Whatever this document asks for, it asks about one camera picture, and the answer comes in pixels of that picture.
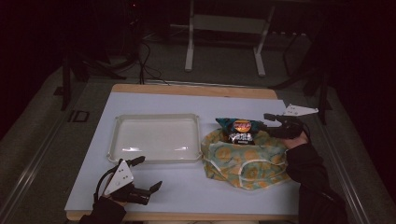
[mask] white tabletop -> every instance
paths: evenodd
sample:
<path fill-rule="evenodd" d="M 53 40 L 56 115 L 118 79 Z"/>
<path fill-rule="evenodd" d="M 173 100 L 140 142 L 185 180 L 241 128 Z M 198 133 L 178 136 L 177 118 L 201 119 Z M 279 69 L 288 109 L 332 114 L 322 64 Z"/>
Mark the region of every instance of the white tabletop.
<path fill-rule="evenodd" d="M 69 219 L 73 219 L 74 213 L 91 212 L 92 195 L 99 178 L 114 167 L 106 154 L 113 137 L 115 117 L 119 115 L 193 113 L 199 116 L 200 136 L 203 139 L 206 134 L 219 128 L 215 118 L 263 120 L 263 113 L 282 114 L 285 109 L 283 101 L 272 99 L 111 92 L 64 210 Z M 278 125 L 263 121 L 269 126 Z M 268 189 L 238 189 L 227 182 L 206 178 L 201 161 L 142 163 L 133 167 L 132 171 L 137 188 L 148 189 L 158 181 L 163 182 L 160 190 L 151 196 L 148 205 L 130 203 L 125 206 L 126 211 L 134 214 L 134 217 L 139 213 L 217 214 L 222 217 L 235 214 L 255 217 L 298 214 L 299 184 L 293 181 Z M 155 216 L 140 218 L 150 220 L 155 219 Z"/>

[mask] dark background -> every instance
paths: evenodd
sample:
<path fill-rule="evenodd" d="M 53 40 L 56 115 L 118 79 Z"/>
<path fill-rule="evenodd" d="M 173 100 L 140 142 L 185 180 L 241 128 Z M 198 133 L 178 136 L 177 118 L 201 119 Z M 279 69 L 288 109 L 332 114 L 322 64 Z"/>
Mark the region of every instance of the dark background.
<path fill-rule="evenodd" d="M 83 48 L 92 57 L 106 59 L 103 49 L 111 37 L 101 32 L 113 29 L 107 33 L 115 34 L 119 30 L 111 24 L 118 24 L 124 18 L 115 16 L 114 22 L 98 23 L 100 16 L 97 17 L 98 14 L 92 10 L 92 2 L 0 2 L 0 137 L 22 113 L 48 75 L 59 68 L 64 53 L 70 47 L 65 40 L 71 46 Z M 96 6 L 106 6 L 108 2 L 116 1 L 96 1 Z M 188 23 L 189 1 L 142 2 L 145 7 L 141 12 L 144 12 L 147 25 L 164 36 L 169 23 Z M 202 2 L 197 9 L 210 12 L 213 9 L 211 4 L 216 1 Z M 330 85 L 336 88 L 379 175 L 396 201 L 396 186 L 393 184 L 395 115 L 392 111 L 396 83 L 396 18 L 393 13 L 396 3 L 384 0 L 350 3 L 353 7 L 347 14 L 342 14 L 338 18 L 341 22 L 333 27 L 337 33 L 326 39 L 325 49 L 330 49 L 333 55 Z M 238 16 L 243 13 L 244 16 L 255 17 L 262 13 L 257 5 L 241 11 L 241 4 L 246 2 L 233 1 L 220 14 Z M 109 14 L 119 13 L 117 6 L 109 8 Z M 271 29 L 286 32 L 298 29 L 293 19 L 298 14 L 296 10 L 280 7 Z"/>

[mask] table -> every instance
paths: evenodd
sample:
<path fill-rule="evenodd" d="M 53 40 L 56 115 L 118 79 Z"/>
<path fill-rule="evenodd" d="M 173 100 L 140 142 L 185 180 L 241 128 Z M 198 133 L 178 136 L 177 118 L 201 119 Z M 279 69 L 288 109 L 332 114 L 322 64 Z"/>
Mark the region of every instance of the table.
<path fill-rule="evenodd" d="M 219 87 L 117 84 L 81 166 L 65 207 L 67 218 L 79 220 L 92 210 L 92 194 L 99 178 L 114 164 L 106 158 L 120 114 L 190 113 L 200 117 L 200 135 L 219 127 L 215 116 L 262 119 L 280 114 L 283 101 L 272 90 Z M 128 204 L 125 220 L 268 220 L 296 219 L 299 184 L 287 181 L 268 189 L 248 191 L 205 177 L 201 161 L 143 163 L 133 168 L 134 183 L 147 189 L 162 180 L 148 205 Z"/>
<path fill-rule="evenodd" d="M 239 32 L 247 34 L 260 34 L 260 41 L 258 45 L 253 48 L 253 52 L 258 74 L 260 77 L 264 77 L 265 70 L 262 63 L 262 46 L 264 44 L 265 37 L 267 37 L 268 28 L 270 27 L 274 11 L 275 7 L 271 6 L 265 20 L 202 15 L 194 13 L 194 0 L 190 0 L 189 45 L 187 47 L 185 71 L 192 71 L 192 59 L 194 54 L 194 29 L 202 29 L 224 32 Z"/>

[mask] wooden table edge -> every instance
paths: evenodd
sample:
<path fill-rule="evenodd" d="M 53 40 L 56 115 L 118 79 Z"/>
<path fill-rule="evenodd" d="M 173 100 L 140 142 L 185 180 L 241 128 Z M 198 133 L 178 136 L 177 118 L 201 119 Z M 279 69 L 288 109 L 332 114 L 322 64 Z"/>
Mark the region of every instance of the wooden table edge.
<path fill-rule="evenodd" d="M 115 84 L 111 92 L 277 99 L 274 90 L 239 87 Z"/>
<path fill-rule="evenodd" d="M 66 212 L 66 217 L 71 221 L 79 221 L 91 211 Z M 136 213 L 127 212 L 124 221 L 217 221 L 217 220 L 297 220 L 297 215 L 263 215 L 263 214 L 209 214 L 209 213 Z"/>

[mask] white table leg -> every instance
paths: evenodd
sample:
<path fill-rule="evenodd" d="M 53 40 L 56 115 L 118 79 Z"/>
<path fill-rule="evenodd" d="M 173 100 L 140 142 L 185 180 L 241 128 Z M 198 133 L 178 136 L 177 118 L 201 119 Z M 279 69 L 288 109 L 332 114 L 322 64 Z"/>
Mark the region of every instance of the white table leg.
<path fill-rule="evenodd" d="M 267 37 L 268 35 L 268 29 L 270 27 L 271 20 L 274 16 L 274 11 L 275 11 L 275 7 L 271 7 L 267 20 L 264 26 L 262 27 L 262 36 L 259 45 L 253 48 L 254 58 L 256 59 L 256 66 L 257 66 L 257 71 L 259 73 L 259 77 L 265 77 L 264 65 L 262 63 L 262 46 L 264 45 L 265 37 Z"/>
<path fill-rule="evenodd" d="M 194 56 L 194 1 L 190 0 L 190 25 L 189 25 L 189 45 L 187 46 L 186 66 L 184 70 L 186 72 L 192 71 L 192 59 Z"/>

